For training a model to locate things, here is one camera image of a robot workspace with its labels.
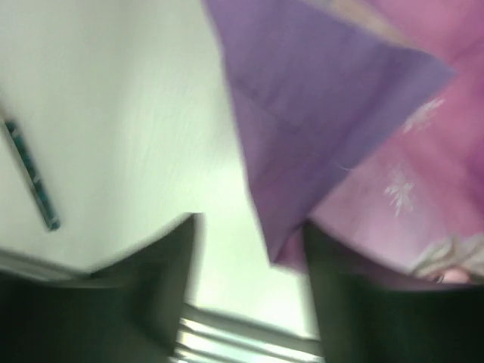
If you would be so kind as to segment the purple pink snowflake placemat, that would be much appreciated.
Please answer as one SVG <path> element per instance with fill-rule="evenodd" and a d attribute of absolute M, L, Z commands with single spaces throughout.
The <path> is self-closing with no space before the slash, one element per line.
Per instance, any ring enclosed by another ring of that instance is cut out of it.
<path fill-rule="evenodd" d="M 483 281 L 483 3 L 207 1 L 270 262 L 305 220 L 435 282 Z"/>

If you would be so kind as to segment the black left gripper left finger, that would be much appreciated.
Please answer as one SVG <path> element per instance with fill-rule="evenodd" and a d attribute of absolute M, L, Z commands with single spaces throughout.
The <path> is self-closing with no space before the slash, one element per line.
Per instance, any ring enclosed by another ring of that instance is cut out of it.
<path fill-rule="evenodd" d="M 184 309 L 197 223 L 89 275 L 1 275 L 3 362 L 168 362 Z"/>

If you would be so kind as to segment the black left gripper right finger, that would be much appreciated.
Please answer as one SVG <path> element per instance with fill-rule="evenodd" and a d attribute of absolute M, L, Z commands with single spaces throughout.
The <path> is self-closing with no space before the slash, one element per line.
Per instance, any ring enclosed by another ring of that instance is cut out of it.
<path fill-rule="evenodd" d="M 481 285 L 413 278 L 312 222 L 302 241 L 326 362 L 483 360 Z"/>

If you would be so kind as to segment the knife with teal handle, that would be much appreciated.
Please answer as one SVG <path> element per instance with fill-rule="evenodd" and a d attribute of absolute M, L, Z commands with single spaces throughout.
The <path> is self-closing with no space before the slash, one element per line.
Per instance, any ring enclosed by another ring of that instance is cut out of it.
<path fill-rule="evenodd" d="M 61 226 L 61 221 L 48 196 L 41 174 L 29 151 L 19 124 L 14 119 L 6 119 L 3 121 L 2 131 L 19 165 L 23 179 L 32 195 L 45 227 L 48 231 L 58 230 Z"/>

